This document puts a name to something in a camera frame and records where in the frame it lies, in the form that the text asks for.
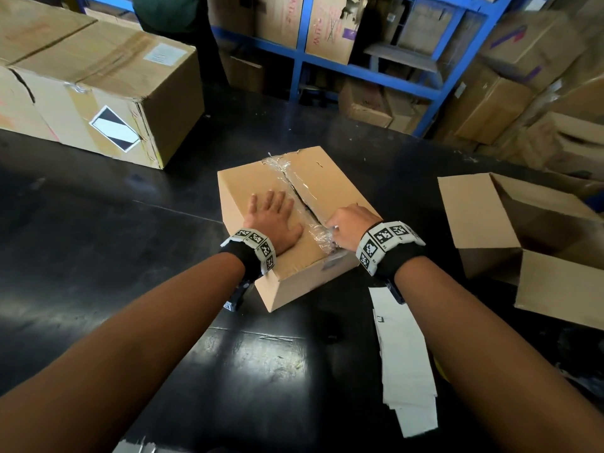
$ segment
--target white label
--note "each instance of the white label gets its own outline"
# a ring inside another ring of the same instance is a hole
[[[524,8],[525,11],[540,11],[545,5],[547,0],[531,0],[530,3]]]
[[[145,60],[159,63],[160,65],[174,66],[174,64],[187,52],[182,49],[168,46],[167,44],[160,43],[145,55]]]
[[[90,121],[90,125],[106,136],[125,153],[141,140],[138,133],[107,105]]]
[[[455,98],[460,98],[461,95],[463,94],[464,90],[466,90],[466,83],[462,82],[459,87],[457,88],[457,90],[455,91]]]

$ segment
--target right hand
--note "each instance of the right hand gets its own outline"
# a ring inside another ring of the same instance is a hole
[[[344,249],[356,251],[365,232],[382,219],[364,206],[352,204],[338,208],[326,222],[333,230],[333,241]]]

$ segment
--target metal shelf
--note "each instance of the metal shelf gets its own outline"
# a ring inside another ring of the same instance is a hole
[[[131,0],[94,0],[96,2],[105,3],[107,5],[115,6],[120,9],[133,11]],[[326,60],[315,55],[311,55],[305,52],[306,49],[306,38],[308,36],[308,30],[310,25],[310,12],[312,11],[312,3],[314,0],[304,0],[302,4],[302,14],[300,20],[300,28],[298,31],[298,42],[296,49],[287,48],[270,41],[266,41],[260,38],[248,37],[240,35],[230,31],[226,31],[222,28],[212,27],[214,35],[219,38],[230,40],[236,43],[243,43],[248,46],[252,46],[264,51],[273,52],[285,57],[289,57],[294,60],[294,72],[292,75],[292,83],[290,87],[289,99],[290,101],[298,100],[298,89],[300,83],[300,76],[302,73],[302,66],[305,63],[317,65],[329,70],[333,70],[345,75],[360,78],[372,83],[380,84],[385,87],[391,87],[402,92],[410,93],[419,98],[425,98],[431,100],[431,104],[424,114],[422,120],[415,129],[413,135],[423,136],[429,127],[431,121],[442,106],[445,98],[449,95],[457,81],[461,78],[461,75],[465,69],[470,65],[470,62],[478,52],[480,46],[483,44],[495,24],[499,21],[501,16],[506,11],[512,0],[496,0],[494,2],[488,2],[487,0],[435,0],[437,2],[445,3],[449,5],[453,10],[454,14],[447,26],[445,32],[440,38],[439,44],[436,46],[431,61],[437,62],[442,55],[450,39],[453,37],[456,29],[459,27],[461,20],[466,11],[472,11],[484,16],[484,22],[480,26],[476,35],[468,45],[461,59],[451,70],[447,80],[440,85],[438,79],[435,79],[434,73],[425,72],[425,76],[431,78],[436,86],[429,87],[423,84],[406,81],[400,78],[395,78],[384,73],[378,73],[367,68],[363,68],[357,65],[343,65],[336,63],[331,60]]]

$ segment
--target clear tape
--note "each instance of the clear tape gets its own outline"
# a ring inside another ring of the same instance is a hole
[[[305,229],[313,236],[319,248],[325,254],[331,254],[336,251],[338,246],[333,242],[333,232],[318,221],[312,210],[299,196],[294,185],[288,180],[287,169],[290,166],[290,161],[284,159],[283,156],[273,156],[263,159],[262,163],[282,173],[279,175],[279,179],[285,184],[286,190],[291,191],[291,195],[294,198],[298,198],[298,200],[294,200],[294,213],[298,213],[303,218],[302,221]]]

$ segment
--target left hand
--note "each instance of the left hand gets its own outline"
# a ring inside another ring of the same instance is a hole
[[[256,229],[269,237],[277,255],[283,254],[298,243],[304,226],[296,224],[288,227],[288,219],[292,215],[294,200],[285,200],[285,191],[275,194],[268,191],[266,199],[258,210],[258,196],[253,194],[249,199],[248,213],[243,220],[243,227]]]

